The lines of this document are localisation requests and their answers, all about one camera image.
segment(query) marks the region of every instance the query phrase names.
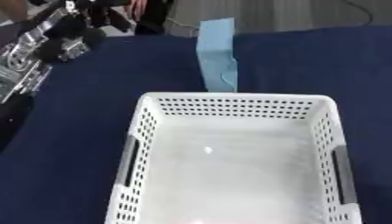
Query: navy blue tablecloth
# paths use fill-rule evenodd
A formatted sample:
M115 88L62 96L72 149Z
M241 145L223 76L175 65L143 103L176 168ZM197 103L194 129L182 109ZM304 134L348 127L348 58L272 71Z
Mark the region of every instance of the navy blue tablecloth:
M195 39L112 38L58 66L0 154L0 223L103 223L126 130L150 91L205 91ZM392 27L236 38L240 91L329 95L338 104L363 218L392 211Z

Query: basket handle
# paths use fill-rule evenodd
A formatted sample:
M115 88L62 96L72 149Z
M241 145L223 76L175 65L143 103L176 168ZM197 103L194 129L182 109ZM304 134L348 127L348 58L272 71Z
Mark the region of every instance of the basket handle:
M129 135L122 153L121 162L118 168L115 182L124 186L130 186L132 172L140 149L140 142L137 138Z
M338 145L332 150L332 163L336 174L340 203L342 205L357 203L353 173L345 145Z

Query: blue object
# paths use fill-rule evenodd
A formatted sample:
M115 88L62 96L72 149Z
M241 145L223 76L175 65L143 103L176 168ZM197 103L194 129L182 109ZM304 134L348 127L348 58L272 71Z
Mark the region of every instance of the blue object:
M197 54L206 88L210 92L237 92L234 34L233 18L201 22Z

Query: gray floor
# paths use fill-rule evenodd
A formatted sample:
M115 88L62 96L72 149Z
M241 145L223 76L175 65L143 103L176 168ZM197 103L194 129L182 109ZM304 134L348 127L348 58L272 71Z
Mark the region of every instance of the gray floor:
M392 1L351 0L374 14L375 25L392 25ZM368 18L342 0L176 0L171 12L182 25L201 20L236 18L237 32L280 32L331 26L361 25ZM195 35L189 27L167 23L173 35Z

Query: person's hand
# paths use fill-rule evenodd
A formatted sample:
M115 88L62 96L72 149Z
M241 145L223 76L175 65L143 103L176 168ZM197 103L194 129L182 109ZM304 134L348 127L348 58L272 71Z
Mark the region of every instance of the person's hand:
M130 4L124 6L124 10L128 14L129 18L139 21L144 14L146 6L147 0L130 0Z

